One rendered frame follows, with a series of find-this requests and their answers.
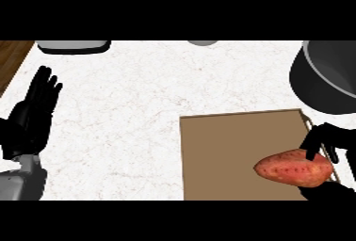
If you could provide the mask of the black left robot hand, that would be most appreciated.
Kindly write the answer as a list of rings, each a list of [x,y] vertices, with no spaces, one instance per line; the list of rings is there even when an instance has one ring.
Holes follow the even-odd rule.
[[[12,160],[22,154],[38,154],[44,149],[61,89],[62,83],[52,75],[52,69],[41,66],[25,99],[15,105],[9,118],[0,118],[0,147],[5,160]]]

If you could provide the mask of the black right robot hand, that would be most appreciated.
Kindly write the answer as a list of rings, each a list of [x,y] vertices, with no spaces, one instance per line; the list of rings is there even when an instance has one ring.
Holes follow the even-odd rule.
[[[316,125],[300,145],[307,160],[315,160],[321,147],[325,148],[334,164],[340,162],[335,149],[346,150],[346,160],[356,180],[356,129],[344,129],[328,122]],[[318,187],[300,186],[298,190],[309,201],[356,201],[356,191],[334,182],[324,182]]]

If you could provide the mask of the red sweet potato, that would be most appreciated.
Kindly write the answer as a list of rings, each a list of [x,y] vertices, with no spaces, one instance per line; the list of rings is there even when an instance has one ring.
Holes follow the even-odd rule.
[[[318,187],[334,172],[330,160],[319,154],[313,160],[307,160],[303,149],[267,156],[253,169],[265,179],[300,187]]]

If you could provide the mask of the dark grey pot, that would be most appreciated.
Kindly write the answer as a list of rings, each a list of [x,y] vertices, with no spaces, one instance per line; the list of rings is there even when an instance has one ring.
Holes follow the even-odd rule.
[[[310,108],[332,115],[356,113],[356,40],[306,40],[290,83]]]

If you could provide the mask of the brown wooden tray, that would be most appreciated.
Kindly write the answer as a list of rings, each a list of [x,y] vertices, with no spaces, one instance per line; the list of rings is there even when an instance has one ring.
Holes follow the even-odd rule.
[[[312,129],[298,109],[183,117],[183,198],[188,201],[300,201],[298,189],[262,178],[253,167],[296,149]]]

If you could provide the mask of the grey and black appliance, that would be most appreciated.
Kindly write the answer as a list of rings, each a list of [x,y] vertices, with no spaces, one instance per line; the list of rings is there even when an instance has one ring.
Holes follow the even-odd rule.
[[[37,48],[49,55],[90,55],[103,53],[109,40],[37,40]]]

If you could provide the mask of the small grey round object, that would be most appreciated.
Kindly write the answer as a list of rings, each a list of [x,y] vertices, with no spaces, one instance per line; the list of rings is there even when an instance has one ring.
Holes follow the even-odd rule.
[[[217,43],[217,40],[189,40],[188,42],[197,46],[208,46]]]

